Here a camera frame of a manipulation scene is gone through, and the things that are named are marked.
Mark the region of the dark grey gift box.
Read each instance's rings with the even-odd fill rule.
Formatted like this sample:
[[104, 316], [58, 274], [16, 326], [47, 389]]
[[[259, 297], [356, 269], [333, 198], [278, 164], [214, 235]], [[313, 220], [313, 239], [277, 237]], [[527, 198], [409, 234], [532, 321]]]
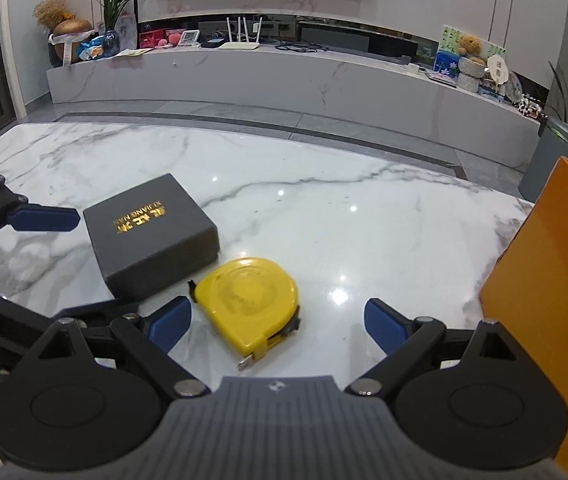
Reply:
[[83, 211], [113, 297], [142, 301], [218, 259], [217, 226], [172, 174]]

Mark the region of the yellow tape measure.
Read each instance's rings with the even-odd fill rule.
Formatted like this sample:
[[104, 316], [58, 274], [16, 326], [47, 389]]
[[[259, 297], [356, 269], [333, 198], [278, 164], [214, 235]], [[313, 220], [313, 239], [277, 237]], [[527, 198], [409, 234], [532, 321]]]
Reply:
[[293, 278], [263, 258], [226, 262], [202, 280], [188, 282], [189, 296], [241, 358], [244, 370], [299, 330], [299, 292]]

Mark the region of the orange storage box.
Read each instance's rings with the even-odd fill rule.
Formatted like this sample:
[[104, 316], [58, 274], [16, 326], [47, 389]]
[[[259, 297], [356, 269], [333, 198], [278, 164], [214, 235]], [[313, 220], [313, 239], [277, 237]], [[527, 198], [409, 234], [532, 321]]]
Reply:
[[[479, 292], [482, 311], [500, 321], [568, 405], [568, 159], [542, 193]], [[568, 431], [557, 453], [568, 472]]]

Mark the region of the dried flower arrangement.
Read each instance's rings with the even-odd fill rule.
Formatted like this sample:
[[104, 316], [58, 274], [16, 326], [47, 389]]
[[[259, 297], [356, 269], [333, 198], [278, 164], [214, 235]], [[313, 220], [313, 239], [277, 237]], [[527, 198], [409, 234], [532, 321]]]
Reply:
[[74, 18], [67, 0], [42, 0], [34, 6], [32, 15], [47, 30], [54, 30], [62, 22]]

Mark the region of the plant in blue vase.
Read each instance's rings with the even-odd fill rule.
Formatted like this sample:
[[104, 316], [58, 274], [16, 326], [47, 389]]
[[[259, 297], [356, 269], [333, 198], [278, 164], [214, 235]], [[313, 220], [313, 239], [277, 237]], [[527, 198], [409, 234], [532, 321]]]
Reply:
[[105, 58], [112, 58], [120, 52], [120, 35], [116, 31], [116, 23], [121, 13], [128, 3], [132, 0], [101, 0], [102, 24], [104, 33], [102, 34], [102, 55]]

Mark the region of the marble tv console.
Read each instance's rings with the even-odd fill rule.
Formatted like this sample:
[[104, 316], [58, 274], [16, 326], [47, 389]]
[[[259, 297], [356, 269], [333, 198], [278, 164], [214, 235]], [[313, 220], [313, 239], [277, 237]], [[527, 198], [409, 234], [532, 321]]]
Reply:
[[335, 51], [152, 50], [52, 68], [47, 82], [56, 104], [193, 101], [285, 110], [415, 136], [515, 169], [528, 166], [538, 144], [537, 122], [514, 107], [405, 66]]

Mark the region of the grey pedal trash bin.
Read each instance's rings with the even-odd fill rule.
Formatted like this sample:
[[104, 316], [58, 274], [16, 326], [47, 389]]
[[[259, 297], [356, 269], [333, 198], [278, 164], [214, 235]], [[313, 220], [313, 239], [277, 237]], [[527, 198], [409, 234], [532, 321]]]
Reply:
[[568, 158], [568, 125], [548, 117], [541, 125], [540, 139], [530, 163], [518, 185], [524, 200], [538, 200], [555, 164], [561, 157]]

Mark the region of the white wifi router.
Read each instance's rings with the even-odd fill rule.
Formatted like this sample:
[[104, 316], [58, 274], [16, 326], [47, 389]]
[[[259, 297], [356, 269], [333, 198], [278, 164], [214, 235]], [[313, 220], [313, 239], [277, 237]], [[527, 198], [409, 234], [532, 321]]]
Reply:
[[227, 38], [219, 49], [229, 51], [257, 50], [260, 47], [261, 25], [262, 20], [259, 20], [255, 36], [251, 38], [248, 32], [248, 22], [244, 16], [237, 18], [235, 30], [232, 30], [231, 19], [226, 18]]

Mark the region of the round paper fan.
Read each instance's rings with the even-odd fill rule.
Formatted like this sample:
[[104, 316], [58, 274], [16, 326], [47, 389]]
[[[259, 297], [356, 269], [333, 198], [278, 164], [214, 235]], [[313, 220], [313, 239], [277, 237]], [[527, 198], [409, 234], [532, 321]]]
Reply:
[[510, 78], [510, 71], [506, 65], [505, 59], [501, 55], [493, 54], [486, 61], [489, 76], [491, 80], [498, 86], [506, 84]]

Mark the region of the brown teddy bear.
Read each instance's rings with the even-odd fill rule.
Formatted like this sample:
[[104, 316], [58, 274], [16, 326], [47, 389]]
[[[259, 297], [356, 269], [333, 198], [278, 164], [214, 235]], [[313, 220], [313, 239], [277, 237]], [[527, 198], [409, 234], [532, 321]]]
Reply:
[[482, 42], [474, 35], [463, 34], [459, 38], [458, 55], [464, 58], [480, 58]]

